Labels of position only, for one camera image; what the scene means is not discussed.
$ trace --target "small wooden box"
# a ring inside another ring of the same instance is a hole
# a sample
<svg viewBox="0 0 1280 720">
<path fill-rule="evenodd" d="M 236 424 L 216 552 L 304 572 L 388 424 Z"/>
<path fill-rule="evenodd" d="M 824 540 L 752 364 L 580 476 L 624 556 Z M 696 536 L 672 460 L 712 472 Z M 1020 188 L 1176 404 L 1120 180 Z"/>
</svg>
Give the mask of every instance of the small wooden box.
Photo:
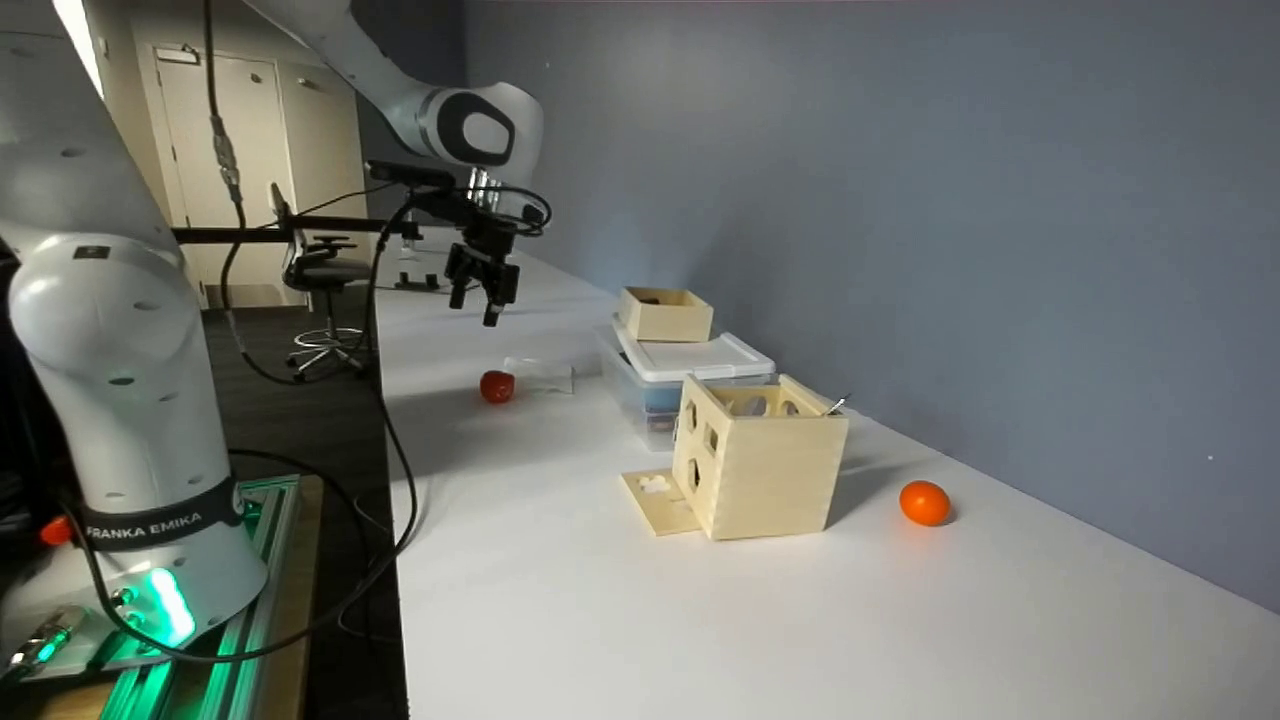
<svg viewBox="0 0 1280 720">
<path fill-rule="evenodd" d="M 700 344 L 716 312 L 684 288 L 624 288 L 616 316 L 636 344 Z"/>
<path fill-rule="evenodd" d="M 684 380 L 672 484 L 712 540 L 824 532 L 848 416 L 792 376 Z"/>
</svg>

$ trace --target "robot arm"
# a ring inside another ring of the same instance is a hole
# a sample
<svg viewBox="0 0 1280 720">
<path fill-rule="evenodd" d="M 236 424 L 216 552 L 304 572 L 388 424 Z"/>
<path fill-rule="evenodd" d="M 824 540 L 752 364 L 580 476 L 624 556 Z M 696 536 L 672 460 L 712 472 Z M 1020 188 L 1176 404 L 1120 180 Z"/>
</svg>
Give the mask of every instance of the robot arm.
<svg viewBox="0 0 1280 720">
<path fill-rule="evenodd" d="M 484 284 L 484 320 L 492 324 L 496 308 L 516 300 L 516 268 L 504 264 L 512 236 L 544 224 L 544 216 L 528 220 L 536 216 L 532 192 L 500 192 L 528 184 L 544 132 L 540 104 L 512 84 L 432 88 L 404 76 L 360 32 L 348 0 L 248 4 L 368 96 L 416 156 L 472 172 L 464 192 L 436 184 L 416 200 L 464 228 L 468 248 L 456 252 L 448 276 L 456 288 Z M 32 88 L 60 88 L 60 44 L 52 48 L 48 56 L 16 52 L 28 64 L 4 64 L 0 76 L 36 72 Z M 92 104 L 80 76 L 68 76 L 52 104 L 0 104 L 0 156 L 8 156 L 0 232 L 24 240 L 8 308 L 68 432 L 84 536 L 108 572 L 108 596 L 168 588 L 168 600 L 120 612 L 168 648 L 184 648 L 264 588 L 264 564 L 236 520 L 200 308 L 180 276 L 172 236 L 152 228 L 160 212 L 144 184 L 128 176 L 128 164 L 100 160 L 120 152 L 120 140 Z M 72 208 L 92 196 L 112 200 L 104 200 L 108 212 L 64 212 L 48 196 L 72 200 Z M 112 208 L 132 208 L 120 228 L 104 228 Z M 88 596 L 84 564 L 60 548 L 48 572 L 8 592 L 0 652 L 28 640 L 52 604 L 96 612 Z"/>
<path fill-rule="evenodd" d="M 400 72 L 356 24 L 352 0 L 248 0 L 248 8 L 336 68 L 380 108 L 408 152 L 472 172 L 456 192 L 452 180 L 440 184 L 428 172 L 376 168 L 388 180 L 432 184 L 416 208 L 464 232 L 444 268 L 448 304 L 460 308 L 476 280 L 488 296 L 484 324 L 496 324 L 520 284 L 520 268 L 508 264 L 512 240 L 548 224 L 548 204 L 524 192 L 544 136 L 540 104 L 516 84 L 436 88 Z"/>
<path fill-rule="evenodd" d="M 292 40 L 336 68 L 380 116 L 404 148 L 452 168 L 480 168 L 496 184 L 528 184 L 544 112 L 516 84 L 436 88 L 404 76 L 356 24 L 352 0 L 248 0 Z"/>
</svg>

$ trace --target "black cable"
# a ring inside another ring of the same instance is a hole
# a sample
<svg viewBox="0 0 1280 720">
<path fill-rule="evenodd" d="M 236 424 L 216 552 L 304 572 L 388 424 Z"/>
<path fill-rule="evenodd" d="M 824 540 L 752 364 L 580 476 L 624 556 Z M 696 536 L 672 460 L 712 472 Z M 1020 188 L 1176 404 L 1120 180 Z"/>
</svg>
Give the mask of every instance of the black cable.
<svg viewBox="0 0 1280 720">
<path fill-rule="evenodd" d="M 408 188 L 408 196 L 400 200 L 400 208 L 396 208 L 396 212 L 384 220 L 384 228 L 376 232 L 376 248 L 372 248 L 372 264 L 368 264 L 368 284 L 364 284 L 364 328 L 368 328 L 364 340 L 376 332 L 376 268 L 380 268 L 380 260 L 384 260 L 384 252 L 388 252 L 392 228 L 400 228 L 404 216 L 412 212 L 412 200 L 416 200 L 416 196 L 412 196 L 412 188 Z M 416 536 L 420 496 L 416 496 L 416 476 L 412 476 L 408 452 L 404 452 L 404 444 L 400 444 L 396 420 L 392 420 L 388 400 L 384 400 L 380 388 L 376 388 L 376 408 L 380 408 L 384 432 L 392 436 L 392 452 L 396 452 L 396 460 L 400 460 L 400 468 L 404 468 L 404 480 L 408 480 L 408 524 L 404 524 L 400 540 L 392 544 L 392 552 L 400 556 L 400 552 L 412 544 L 412 536 Z"/>
<path fill-rule="evenodd" d="M 352 188 L 352 192 L 328 196 L 328 200 L 320 200 L 320 204 L 312 204 L 312 208 L 300 208 L 296 216 L 312 216 L 312 212 L 324 212 L 324 208 L 332 208 L 332 204 L 340 204 L 340 200 L 376 196 L 376 192 L 388 192 L 388 188 L 400 188 L 400 184 Z"/>
<path fill-rule="evenodd" d="M 352 604 L 360 604 L 360 600 L 388 576 L 388 568 L 396 564 L 396 556 L 408 548 L 408 540 L 416 536 L 416 528 L 420 528 L 420 520 L 424 520 L 424 516 L 416 516 L 416 508 L 420 508 L 420 500 L 416 500 L 416 476 L 412 476 L 412 464 L 408 464 L 408 456 L 404 456 L 400 432 L 396 432 L 384 400 L 380 400 L 380 416 L 384 416 L 388 436 L 392 436 L 392 448 L 396 448 L 396 456 L 400 456 L 400 464 L 404 464 L 404 472 L 408 472 L 412 512 L 408 512 L 408 524 L 404 524 L 400 540 L 388 548 L 388 556 L 384 556 L 340 604 L 332 604 L 320 620 L 312 620 L 308 628 L 288 632 L 284 640 L 272 640 L 272 644 L 260 644 L 260 648 L 248 648 L 248 652 L 228 652 L 228 656 L 168 648 L 168 644 L 160 644 L 156 636 L 132 628 L 132 624 L 116 612 L 112 592 L 108 592 L 108 580 L 104 580 L 104 568 L 100 568 L 100 560 L 96 560 L 96 544 L 92 544 L 92 536 L 84 532 L 84 520 L 80 520 L 76 504 L 68 504 L 68 520 L 72 520 L 72 528 L 76 528 L 76 536 L 80 536 L 84 564 L 88 564 L 88 576 L 92 576 L 92 592 L 96 592 L 104 616 L 108 616 L 124 636 L 140 640 L 144 648 L 164 652 L 164 660 L 172 660 L 172 664 L 240 664 L 240 660 L 260 660 L 260 656 L 284 652 L 284 648 L 308 640 L 312 632 L 336 624 Z M 232 448 L 232 456 L 256 456 L 256 460 L 276 460 L 276 464 L 292 464 L 292 468 L 300 468 L 300 472 L 312 472 L 316 480 L 324 480 L 324 484 L 344 500 L 344 508 L 348 508 L 356 520 L 364 520 L 364 512 L 356 508 L 352 492 L 348 492 L 336 476 L 328 476 L 324 468 L 316 468 L 316 464 L 304 464 L 304 460 L 292 460 L 292 456 L 280 456 L 280 452 L 256 452 L 256 448 Z"/>
<path fill-rule="evenodd" d="M 520 236 L 544 232 L 544 228 L 552 224 L 552 216 L 556 216 L 552 200 L 540 196 L 540 192 L 532 192 L 532 188 L 496 184 L 496 188 L 484 188 L 480 196 L 488 196 L 488 192 L 496 192 L 496 196 L 524 196 L 524 200 L 532 200 L 532 204 L 544 212 L 540 220 L 512 220 L 512 216 L 504 216 L 508 224 L 516 224 Z"/>
<path fill-rule="evenodd" d="M 224 176 L 224 188 L 228 188 L 228 200 L 232 200 L 232 212 L 236 212 L 236 228 L 244 232 L 248 216 L 244 216 L 244 192 L 240 192 L 236 140 L 228 136 L 228 124 L 224 124 L 224 112 L 220 112 L 220 96 L 216 96 L 212 0 L 204 0 L 204 96 L 208 96 L 212 156 L 216 156 L 216 168 Z M 216 276 L 216 292 L 220 292 L 224 320 L 228 320 L 228 332 L 232 332 L 232 344 L 236 344 L 240 360 L 256 376 L 264 376 L 272 384 L 320 384 L 320 380 L 340 376 L 340 368 L 328 372 L 328 376 L 276 376 L 248 352 L 240 320 L 236 320 L 236 304 L 232 304 L 232 264 L 236 264 L 240 248 L 244 248 L 244 240 L 236 236 L 228 256 L 224 256 L 224 264 L 220 264 L 220 276 Z"/>
<path fill-rule="evenodd" d="M 204 84 L 208 84 L 208 112 L 212 112 L 212 144 L 216 144 L 216 156 L 220 156 L 220 168 L 224 168 L 228 200 L 232 200 L 232 208 L 236 208 L 236 228 L 248 228 L 248 220 L 244 220 L 244 196 L 240 196 L 240 172 L 236 172 L 236 144 L 232 144 L 232 136 L 224 132 L 220 104 L 216 104 L 212 0 L 204 0 L 204 56 L 208 56 L 208 64 L 204 64 Z M 404 208 L 380 228 L 380 240 L 376 240 L 376 256 L 372 256 L 372 268 L 368 268 L 364 344 L 368 344 L 368 336 L 372 336 L 372 288 L 376 288 L 376 268 L 380 268 L 380 256 L 384 256 L 384 244 L 388 244 L 392 228 L 396 228 L 404 216 L 408 216 L 408 200 L 404 200 Z M 244 348 L 244 336 L 240 336 L 240 324 L 236 324 L 236 308 L 232 308 L 232 280 L 228 280 L 228 276 L 232 276 L 232 264 L 236 264 L 236 256 L 240 256 L 240 244 L 244 244 L 244 240 L 236 240 L 236 244 L 228 248 L 224 268 L 220 268 L 220 300 L 224 300 L 224 316 L 228 316 L 232 340 L 236 340 L 236 348 L 240 348 L 240 360 L 244 360 L 256 376 L 264 376 L 264 380 L 272 380 L 272 384 L 296 384 L 296 380 L 284 380 L 284 376 L 272 376 L 268 368 L 260 368 L 256 356 Z M 400 444 L 400 432 L 396 432 L 392 412 L 388 412 L 388 404 L 384 404 L 380 392 L 376 392 L 376 408 L 380 408 L 384 432 L 392 436 L 396 460 L 400 460 L 404 480 L 408 480 L 408 524 L 404 524 L 404 532 L 400 532 L 396 540 L 392 540 L 392 532 L 388 532 L 392 548 L 388 548 L 384 564 L 376 564 L 376 568 L 372 568 L 336 608 L 328 608 L 316 624 L 308 624 L 304 632 L 292 632 L 292 636 L 284 636 L 284 640 L 276 640 L 276 644 L 264 644 L 264 648 L 256 648 L 256 652 L 236 652 L 236 656 L 172 652 L 172 648 L 156 644 L 152 636 L 128 628 L 128 624 L 116 616 L 116 608 L 112 608 L 112 600 L 108 600 L 108 592 L 104 592 L 104 576 L 100 576 L 96 552 L 92 552 L 88 540 L 84 540 L 88 568 L 92 568 L 96 596 L 100 596 L 104 612 L 108 612 L 132 640 L 152 644 L 152 648 L 168 652 L 172 660 L 192 660 L 192 664 L 228 664 L 228 660 L 268 656 L 268 652 L 288 648 L 288 644 L 312 636 L 316 628 L 340 620 L 356 600 L 364 600 L 364 596 L 384 580 L 384 572 L 396 564 L 396 556 L 412 544 L 412 536 L 416 536 L 416 528 L 420 528 L 416 472 L 412 472 L 412 464 L 408 464 L 408 452 L 404 452 L 404 444 Z M 340 488 L 340 500 L 344 500 L 344 508 L 348 508 L 356 520 L 368 520 L 368 516 L 360 512 L 360 504 L 356 504 L 344 488 Z"/>
<path fill-rule="evenodd" d="M 360 496 L 356 496 L 356 508 L 360 508 L 360 516 L 364 516 L 364 524 L 372 524 L 380 536 L 392 536 L 392 524 L 380 524 L 364 504 L 360 504 Z M 368 548 L 368 540 L 364 540 L 364 532 L 360 532 L 360 556 L 364 556 L 364 568 L 372 568 L 372 548 Z M 376 636 L 372 628 L 368 628 L 368 600 L 372 596 L 360 596 L 356 604 L 348 604 L 336 620 L 332 620 L 332 628 L 336 632 L 344 632 L 344 636 L 356 636 L 356 640 L 384 640 L 384 636 Z"/>
</svg>

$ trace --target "orange ball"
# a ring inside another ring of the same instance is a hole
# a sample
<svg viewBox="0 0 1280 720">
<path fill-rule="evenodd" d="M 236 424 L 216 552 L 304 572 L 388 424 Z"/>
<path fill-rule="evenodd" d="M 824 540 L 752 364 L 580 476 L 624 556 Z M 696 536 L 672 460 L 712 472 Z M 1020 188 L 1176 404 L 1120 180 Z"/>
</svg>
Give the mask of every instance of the orange ball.
<svg viewBox="0 0 1280 720">
<path fill-rule="evenodd" d="M 952 496 L 932 480 L 908 480 L 896 500 L 900 500 L 904 516 L 916 524 L 936 528 L 936 524 L 952 520 Z"/>
</svg>

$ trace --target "white wall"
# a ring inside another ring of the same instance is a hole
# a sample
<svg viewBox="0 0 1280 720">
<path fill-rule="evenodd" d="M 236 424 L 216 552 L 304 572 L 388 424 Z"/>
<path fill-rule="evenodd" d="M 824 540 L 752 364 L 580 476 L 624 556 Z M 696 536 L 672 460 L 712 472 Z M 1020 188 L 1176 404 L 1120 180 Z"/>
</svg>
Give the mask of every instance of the white wall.
<svg viewBox="0 0 1280 720">
<path fill-rule="evenodd" d="M 1280 612 L 1280 4 L 472 4 L 540 248 Z"/>
</svg>

